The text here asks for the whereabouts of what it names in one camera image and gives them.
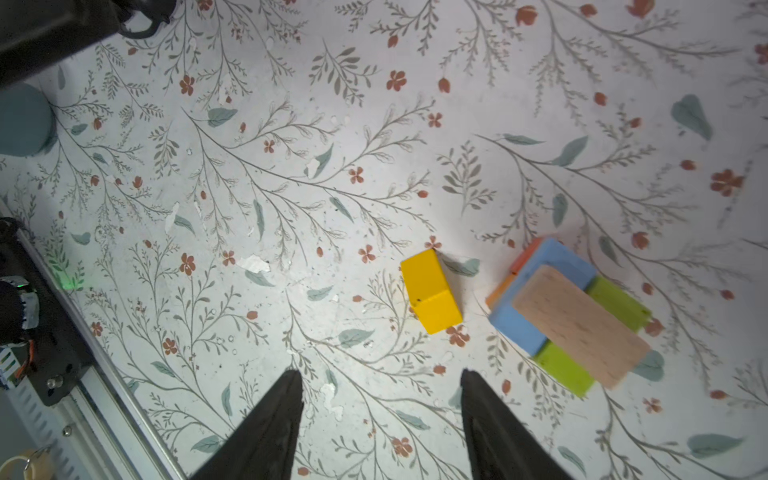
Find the yellow block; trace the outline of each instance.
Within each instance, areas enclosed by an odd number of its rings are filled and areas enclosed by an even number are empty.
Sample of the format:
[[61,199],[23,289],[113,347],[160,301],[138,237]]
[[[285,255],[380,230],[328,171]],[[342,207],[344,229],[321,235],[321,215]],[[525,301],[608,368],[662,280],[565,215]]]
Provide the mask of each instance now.
[[411,308],[429,335],[462,322],[462,313],[434,250],[425,250],[404,260],[400,271]]

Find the floral tablecloth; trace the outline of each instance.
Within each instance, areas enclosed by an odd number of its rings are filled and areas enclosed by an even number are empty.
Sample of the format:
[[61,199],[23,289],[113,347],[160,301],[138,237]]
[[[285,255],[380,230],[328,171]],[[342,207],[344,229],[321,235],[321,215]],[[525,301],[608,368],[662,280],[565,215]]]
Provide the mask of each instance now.
[[[526,1],[184,0],[28,80],[3,200],[186,472],[294,368],[297,478],[467,478],[470,368],[574,478],[766,477],[768,2]],[[613,391],[488,323],[541,235],[654,312]]]

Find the red flower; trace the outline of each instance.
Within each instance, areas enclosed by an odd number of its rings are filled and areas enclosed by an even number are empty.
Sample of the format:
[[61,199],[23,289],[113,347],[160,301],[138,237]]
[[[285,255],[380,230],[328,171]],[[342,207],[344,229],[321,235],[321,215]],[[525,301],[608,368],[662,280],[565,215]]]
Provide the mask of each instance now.
[[194,78],[189,75],[184,75],[184,78],[179,81],[179,85],[181,86],[181,94],[187,94],[190,97],[192,96],[192,92],[194,91],[194,88],[192,88],[192,85],[194,85]]
[[645,232],[637,232],[634,235],[632,235],[632,246],[635,248],[639,248],[640,250],[645,250],[648,248],[648,245],[650,244],[650,240],[648,240],[648,234]]
[[408,439],[392,439],[392,446],[395,448],[395,454],[401,457],[408,458],[408,455],[413,452],[413,447],[409,444]]
[[435,242],[437,240],[437,237],[434,235],[429,236],[429,242],[424,242],[424,248],[440,248],[442,247],[442,243]]
[[181,254],[181,266],[179,267],[179,271],[186,273],[187,275],[192,275],[192,272],[194,272],[195,266],[194,266],[194,257],[187,256],[186,253]]
[[533,5],[526,5],[525,7],[518,8],[518,13],[515,15],[515,21],[518,23],[518,26],[520,26],[521,23],[533,25],[533,22],[536,21],[536,17],[538,17],[536,7]]
[[386,82],[386,89],[400,91],[403,85],[407,82],[406,73],[404,71],[392,70],[389,72],[389,80]]
[[650,399],[650,401],[643,399],[643,405],[646,406],[645,411],[648,413],[651,413],[651,412],[658,413],[664,410],[661,408],[660,404],[661,404],[661,401],[659,399]]
[[645,18],[654,6],[656,6],[655,0],[633,0],[632,6],[627,6],[627,11],[634,17]]
[[357,253],[362,255],[362,262],[363,263],[368,263],[368,260],[370,260],[370,261],[376,260],[376,255],[371,253],[371,250],[373,250],[373,247],[371,247],[370,245],[366,245],[366,249],[365,250],[363,250],[362,248],[360,250],[357,250]]
[[645,326],[645,333],[652,337],[657,337],[664,331],[664,325],[661,324],[659,319],[653,319]]
[[440,123],[440,119],[442,118],[442,114],[429,114],[427,115],[427,118],[429,119],[429,126],[430,127],[442,127],[442,124]]
[[445,333],[448,333],[450,336],[450,343],[451,345],[458,345],[463,347],[468,341],[469,341],[469,335],[466,333],[462,333],[462,330],[464,329],[463,325],[459,325],[458,329],[450,326],[448,329],[445,330]]
[[166,355],[170,355],[171,353],[176,353],[179,351],[178,348],[176,348],[176,340],[171,340],[166,338],[163,342],[163,350],[165,350]]
[[710,188],[713,191],[720,192],[724,197],[730,197],[734,188],[741,188],[744,183],[744,176],[734,177],[733,170],[726,168],[720,173],[712,174],[712,184]]
[[437,82],[437,88],[441,92],[449,94],[451,93],[451,82],[448,81],[447,78],[441,78],[440,81]]
[[234,257],[234,255],[235,255],[235,253],[232,250],[230,250],[228,252],[224,252],[224,262],[223,262],[224,266],[234,265],[235,264],[235,257]]
[[349,179],[353,184],[355,182],[362,183],[365,181],[363,177],[360,177],[360,174],[362,173],[362,167],[357,167],[357,170],[354,168],[349,170],[349,174],[352,175],[352,177]]
[[757,63],[761,65],[768,63],[768,43],[755,45],[755,53],[757,53]]
[[587,3],[587,4],[582,5],[579,8],[579,11],[581,12],[581,14],[583,16],[585,16],[587,18],[590,18],[592,15],[597,15],[598,14],[598,10],[591,3]]

